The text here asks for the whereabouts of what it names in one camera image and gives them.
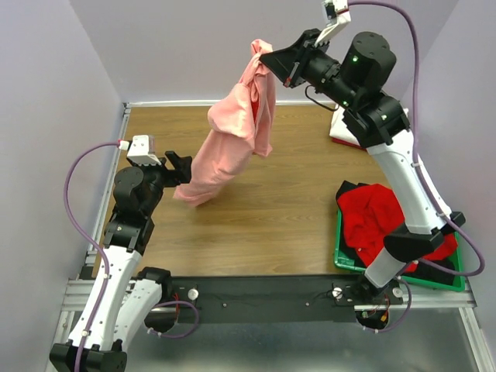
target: lavender wall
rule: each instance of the lavender wall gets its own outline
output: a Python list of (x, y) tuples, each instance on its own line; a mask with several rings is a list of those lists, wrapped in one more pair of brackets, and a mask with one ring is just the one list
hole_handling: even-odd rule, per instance
[[(123, 101), (218, 99), (238, 81), (250, 59), (250, 43), (262, 38), (282, 48), (304, 29), (324, 26), (320, 0), (71, 0)], [(389, 0), (417, 24), (421, 54), (450, 16), (457, 0)], [(360, 31), (383, 34), (398, 56), (387, 84), (401, 97), (412, 78), (412, 49), (403, 19), (388, 9), (358, 6), (352, 23), (329, 53), (342, 59)], [(303, 99), (301, 89), (278, 88), (277, 99)]]
[[(436, 186), (467, 217), (466, 230), (484, 251), (487, 269), (470, 279), (476, 315), (496, 357), (496, 2), (460, 0), (421, 67), (421, 151)], [(410, 95), (403, 100), (410, 107)], [(477, 258), (466, 244), (467, 269)]]
[[(116, 135), (122, 105), (68, 0), (0, 4), (0, 370), (45, 370), (69, 277), (87, 244), (62, 201), (71, 162)], [(74, 214), (92, 227), (108, 152), (77, 169)]]

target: purple cable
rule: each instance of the purple cable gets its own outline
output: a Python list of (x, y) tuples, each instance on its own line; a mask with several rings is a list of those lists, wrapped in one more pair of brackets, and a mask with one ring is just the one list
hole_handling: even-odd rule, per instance
[(148, 328), (149, 333), (153, 333), (154, 335), (159, 336), (159, 337), (164, 337), (165, 339), (183, 339), (184, 337), (191, 335), (197, 329), (198, 324), (200, 322), (200, 313), (198, 312), (198, 309), (190, 302), (187, 302), (187, 301), (169, 301), (169, 302), (163, 302), (161, 304), (155, 305), (153, 308), (162, 308), (164, 306), (172, 306), (172, 305), (186, 305), (186, 306), (189, 306), (190, 308), (193, 309), (193, 312), (195, 313), (195, 322), (193, 323), (191, 328), (188, 331), (186, 331), (184, 333), (180, 333), (178, 335), (168, 335), (166, 333), (157, 332), (153, 328)]
[[(104, 250), (96, 243), (84, 230), (83, 228), (79, 225), (78, 221), (76, 221), (76, 218), (72, 214), (71, 207), (69, 206), (69, 183), (71, 181), (72, 174), (74, 173), (74, 169), (78, 165), (78, 163), (81, 161), (83, 157), (88, 155), (90, 152), (97, 150), (101, 147), (106, 147), (106, 146), (119, 146), (119, 143), (117, 142), (106, 142), (106, 143), (101, 143), (97, 146), (93, 146), (91, 149), (84, 151), (77, 159), (72, 163), (71, 168), (67, 172), (67, 176), (65, 178), (65, 184), (64, 184), (64, 206), (65, 206), (65, 212), (67, 213), (67, 216), (69, 217), (72, 225), (74, 228), (83, 236), (85, 240), (87, 240), (102, 256), (103, 263), (105, 265), (105, 274), (109, 275), (109, 259), (107, 258), (107, 255), (105, 254)], [(86, 327), (84, 330), (86, 332), (89, 332), (91, 325), (93, 324), (93, 320), (95, 319), (96, 313), (98, 311), (98, 308), (100, 307), (100, 303), (102, 302), (103, 295), (105, 294), (105, 289), (107, 288), (107, 283), (108, 280), (104, 278), (102, 282), (102, 288), (100, 289), (100, 292), (98, 293), (97, 300), (95, 302), (94, 308), (91, 310), (91, 314), (88, 317), (88, 321), (86, 322)], [(79, 342), (79, 347), (77, 348), (76, 352), (76, 360), (74, 362), (74, 372), (79, 372), (80, 370), (80, 364), (81, 364), (81, 356), (83, 355), (83, 349), (84, 349), (84, 344), (86, 343), (86, 336), (81, 337), (81, 341)]]
[[(415, 164), (418, 164), (419, 162), (419, 140), (418, 137), (415, 135), (418, 130), (418, 112), (419, 112), (419, 101), (418, 101), (418, 96), (419, 96), (419, 70), (420, 70), (420, 57), (419, 57), (419, 40), (417, 37), (417, 32), (415, 30), (415, 25), (413, 24), (412, 18), (408, 15), (408, 13), (400, 8), (397, 5), (393, 4), (386, 4), (383, 2), (376, 2), (374, 0), (356, 0), (356, 1), (350, 1), (348, 3), (348, 6), (352, 5), (377, 5), (377, 6), (383, 6), (385, 8), (393, 9), (396, 12), (400, 13), (403, 18), (405, 18), (405, 21), (408, 24), (408, 28), (410, 29), (410, 32), (412, 33), (412, 39), (413, 39), (413, 51), (414, 51), (414, 56), (415, 56), (415, 67), (414, 67), (414, 73), (413, 73), (413, 99), (412, 99), (412, 133), (414, 134), (413, 136), (413, 149), (412, 149), (412, 158), (413, 162)], [(484, 271), (484, 268), (486, 267), (486, 260), (484, 259), (484, 256), (482, 255), (482, 252), (477, 248), (477, 245), (475, 242), (470, 238), (466, 232), (464, 232), (459, 226), (457, 226), (453, 221), (451, 221), (451, 218), (448, 215), (445, 215), (443, 212), (443, 209), (437, 202), (436, 197), (432, 193), (429, 185), (427, 184), (427, 181), (425, 180), (424, 174), (422, 173), (422, 167), (415, 167), (415, 172), (417, 173), (418, 179), (420, 180), (420, 183), (422, 184), (422, 188), (424, 189), (425, 193), (427, 194), (427, 197), (431, 201), (432, 205), (434, 206), (436, 212), (446, 221), (446, 223), (451, 226), (457, 233), (462, 236), (465, 241), (472, 247), (474, 250), (475, 254), (477, 255), (480, 265), (479, 267), (474, 270), (474, 271), (465, 271), (465, 272), (460, 272), (460, 271), (454, 271), (450, 269), (446, 269), (445, 267), (442, 267), (438, 265), (437, 263), (433, 263), (429, 260), (425, 259), (420, 259), (419, 261), (423, 262), (424, 264), (427, 264), (431, 267), (436, 268), (437, 270), (441, 270), (445, 273), (452, 274), (452, 275), (461, 275), (465, 277), (473, 277), (475, 275), (478, 275)]]

